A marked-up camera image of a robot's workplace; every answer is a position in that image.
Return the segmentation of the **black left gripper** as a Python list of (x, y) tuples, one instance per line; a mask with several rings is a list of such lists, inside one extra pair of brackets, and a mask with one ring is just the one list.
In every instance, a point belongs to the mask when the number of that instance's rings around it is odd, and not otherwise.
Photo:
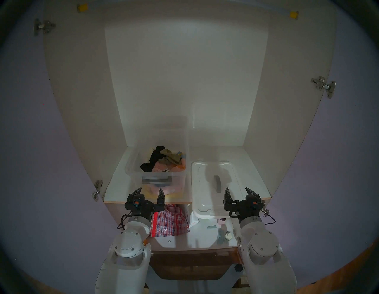
[(159, 188), (157, 203), (152, 203), (145, 199), (141, 191), (142, 187), (130, 193), (124, 206), (126, 210), (131, 211), (131, 217), (142, 217), (151, 221), (155, 212), (165, 210), (165, 195), (162, 188)]

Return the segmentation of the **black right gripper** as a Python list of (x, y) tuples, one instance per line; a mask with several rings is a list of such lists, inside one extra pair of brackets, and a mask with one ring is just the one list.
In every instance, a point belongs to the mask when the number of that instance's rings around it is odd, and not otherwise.
[(263, 209), (263, 202), (260, 195), (256, 194), (253, 190), (245, 188), (247, 195), (245, 200), (233, 200), (229, 187), (226, 187), (224, 193), (224, 210), (229, 212), (230, 218), (237, 218), (242, 221), (248, 217), (258, 217), (259, 212)]

